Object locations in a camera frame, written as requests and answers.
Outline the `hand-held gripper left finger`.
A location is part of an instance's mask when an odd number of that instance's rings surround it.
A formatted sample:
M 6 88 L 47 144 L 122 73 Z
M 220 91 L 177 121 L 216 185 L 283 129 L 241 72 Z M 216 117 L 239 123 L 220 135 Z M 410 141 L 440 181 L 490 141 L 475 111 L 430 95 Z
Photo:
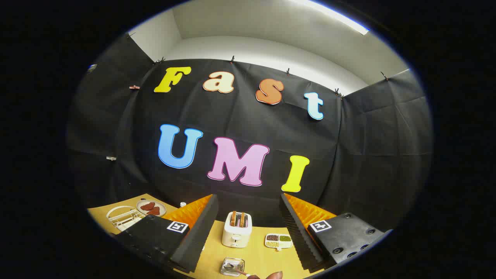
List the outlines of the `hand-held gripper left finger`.
M 216 194 L 207 195 L 162 217 L 148 215 L 115 240 L 157 268 L 194 272 L 218 210 Z

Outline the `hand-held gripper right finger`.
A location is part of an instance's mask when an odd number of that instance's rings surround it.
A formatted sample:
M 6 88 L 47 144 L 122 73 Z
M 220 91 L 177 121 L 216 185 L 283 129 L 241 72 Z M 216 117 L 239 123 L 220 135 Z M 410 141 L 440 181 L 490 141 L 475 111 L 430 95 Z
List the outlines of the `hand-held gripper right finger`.
M 310 272 L 343 265 L 389 235 L 355 214 L 332 214 L 287 193 L 279 208 L 301 265 Z

